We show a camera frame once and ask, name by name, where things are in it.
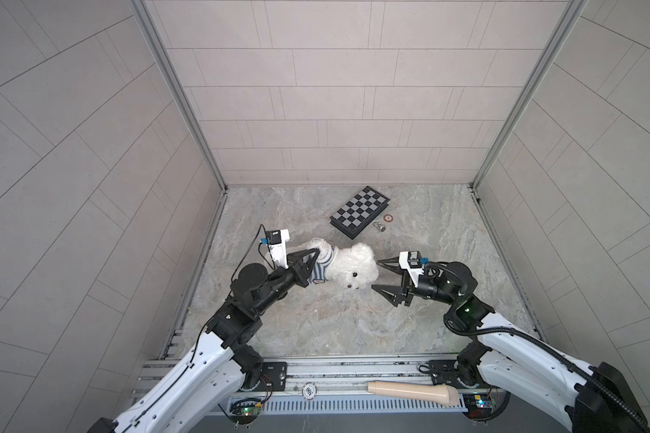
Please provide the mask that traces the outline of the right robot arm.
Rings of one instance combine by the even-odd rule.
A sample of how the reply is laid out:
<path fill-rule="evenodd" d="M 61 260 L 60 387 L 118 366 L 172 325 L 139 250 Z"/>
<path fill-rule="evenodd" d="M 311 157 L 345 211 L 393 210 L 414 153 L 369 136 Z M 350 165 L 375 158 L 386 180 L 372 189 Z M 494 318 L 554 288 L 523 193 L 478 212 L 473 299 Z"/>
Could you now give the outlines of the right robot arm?
<path fill-rule="evenodd" d="M 570 432 L 648 432 L 650 427 L 623 373 L 605 362 L 593 366 L 514 326 L 475 290 L 478 282 L 460 262 L 432 262 L 419 252 L 402 252 L 378 265 L 401 277 L 397 286 L 373 285 L 393 306 L 416 297 L 448 305 L 443 324 L 471 342 L 442 371 L 447 384 L 499 389 L 532 404 Z"/>

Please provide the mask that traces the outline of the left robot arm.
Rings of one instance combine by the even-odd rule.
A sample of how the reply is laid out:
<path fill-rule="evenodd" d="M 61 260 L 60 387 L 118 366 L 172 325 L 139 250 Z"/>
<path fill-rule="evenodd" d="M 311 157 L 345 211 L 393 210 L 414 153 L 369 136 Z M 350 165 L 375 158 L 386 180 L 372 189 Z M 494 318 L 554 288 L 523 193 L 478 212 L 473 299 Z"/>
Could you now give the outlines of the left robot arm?
<path fill-rule="evenodd" d="M 263 358 L 248 342 L 269 307 L 295 285 L 307 287 L 319 254 L 317 248 L 287 254 L 286 265 L 272 272 L 261 263 L 245 266 L 173 370 L 127 411 L 113 420 L 97 420 L 90 431 L 188 432 L 231 394 L 254 387 Z"/>

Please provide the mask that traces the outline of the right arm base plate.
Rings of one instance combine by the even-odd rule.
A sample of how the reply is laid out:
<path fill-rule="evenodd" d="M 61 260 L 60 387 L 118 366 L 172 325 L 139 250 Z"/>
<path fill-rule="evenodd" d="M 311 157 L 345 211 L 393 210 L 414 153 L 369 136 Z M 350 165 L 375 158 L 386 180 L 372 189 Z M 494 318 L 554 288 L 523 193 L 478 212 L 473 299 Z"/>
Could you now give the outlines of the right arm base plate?
<path fill-rule="evenodd" d="M 481 379 L 478 373 L 462 370 L 456 359 L 431 360 L 425 368 L 419 367 L 419 370 L 424 370 L 424 373 L 431 377 L 433 384 L 446 384 L 458 390 L 496 389 L 496 386 Z"/>

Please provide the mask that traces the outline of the white teddy bear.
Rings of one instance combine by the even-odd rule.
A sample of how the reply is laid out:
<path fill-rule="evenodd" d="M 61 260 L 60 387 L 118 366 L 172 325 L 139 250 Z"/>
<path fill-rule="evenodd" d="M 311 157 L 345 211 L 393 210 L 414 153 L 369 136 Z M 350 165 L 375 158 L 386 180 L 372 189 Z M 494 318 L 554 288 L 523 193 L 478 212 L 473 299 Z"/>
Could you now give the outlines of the white teddy bear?
<path fill-rule="evenodd" d="M 331 245 L 322 238 L 312 238 L 306 248 L 318 248 Z M 366 244 L 358 243 L 352 247 L 336 247 L 337 254 L 329 267 L 327 283 L 336 283 L 344 289 L 358 290 L 370 286 L 379 276 L 377 262 L 373 249 Z"/>

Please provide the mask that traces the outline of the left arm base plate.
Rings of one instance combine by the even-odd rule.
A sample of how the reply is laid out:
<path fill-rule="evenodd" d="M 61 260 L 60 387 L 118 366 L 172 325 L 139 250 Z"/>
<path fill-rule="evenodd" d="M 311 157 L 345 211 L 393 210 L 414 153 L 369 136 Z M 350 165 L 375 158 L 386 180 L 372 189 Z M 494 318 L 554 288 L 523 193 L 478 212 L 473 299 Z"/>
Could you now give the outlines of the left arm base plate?
<path fill-rule="evenodd" d="M 257 381 L 252 386 L 246 382 L 241 388 L 242 393 L 283 392 L 286 387 L 287 362 L 264 362 Z"/>

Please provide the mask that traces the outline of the blue white striped sweater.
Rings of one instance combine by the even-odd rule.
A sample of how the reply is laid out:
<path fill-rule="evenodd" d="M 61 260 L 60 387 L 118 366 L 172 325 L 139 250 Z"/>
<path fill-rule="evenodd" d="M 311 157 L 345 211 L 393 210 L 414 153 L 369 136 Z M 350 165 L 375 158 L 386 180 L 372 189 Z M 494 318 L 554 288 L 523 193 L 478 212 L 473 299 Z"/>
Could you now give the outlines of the blue white striped sweater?
<path fill-rule="evenodd" d="M 318 259 L 313 267 L 311 276 L 308 279 L 310 284 L 323 284 L 329 280 L 328 270 L 334 262 L 338 249 L 331 245 L 327 245 L 319 246 L 319 250 L 320 253 Z"/>

